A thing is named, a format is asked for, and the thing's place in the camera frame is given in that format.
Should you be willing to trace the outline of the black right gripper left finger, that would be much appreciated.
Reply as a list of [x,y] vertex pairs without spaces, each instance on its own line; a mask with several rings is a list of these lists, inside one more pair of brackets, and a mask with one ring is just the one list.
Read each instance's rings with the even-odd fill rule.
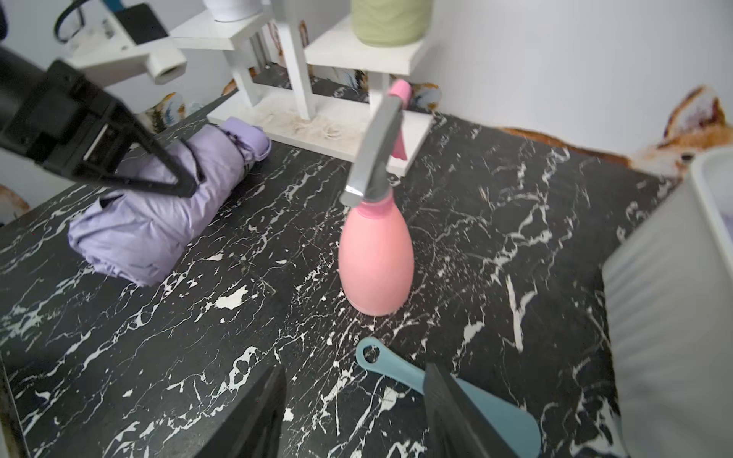
[[278,457],[285,413],[286,371],[269,366],[195,457]]

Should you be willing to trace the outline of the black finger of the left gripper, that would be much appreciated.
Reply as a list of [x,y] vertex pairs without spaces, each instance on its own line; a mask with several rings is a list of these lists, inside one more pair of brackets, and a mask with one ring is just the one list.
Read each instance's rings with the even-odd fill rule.
[[[195,194],[198,188],[196,179],[174,160],[126,107],[112,105],[102,114],[92,114],[91,120],[79,159],[79,178],[82,181],[180,198],[190,198]],[[120,175],[118,166],[135,143],[158,160],[173,175],[174,181],[167,183]]]

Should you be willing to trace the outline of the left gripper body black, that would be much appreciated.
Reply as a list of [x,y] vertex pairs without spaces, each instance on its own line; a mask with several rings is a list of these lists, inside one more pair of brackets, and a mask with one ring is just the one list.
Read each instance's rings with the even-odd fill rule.
[[122,183],[123,104],[62,60],[1,49],[1,147],[71,181]]

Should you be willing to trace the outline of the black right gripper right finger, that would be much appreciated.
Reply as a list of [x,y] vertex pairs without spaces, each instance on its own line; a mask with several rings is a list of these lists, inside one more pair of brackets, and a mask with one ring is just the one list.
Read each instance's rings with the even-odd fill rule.
[[448,370],[427,364],[423,391],[429,457],[517,457]]

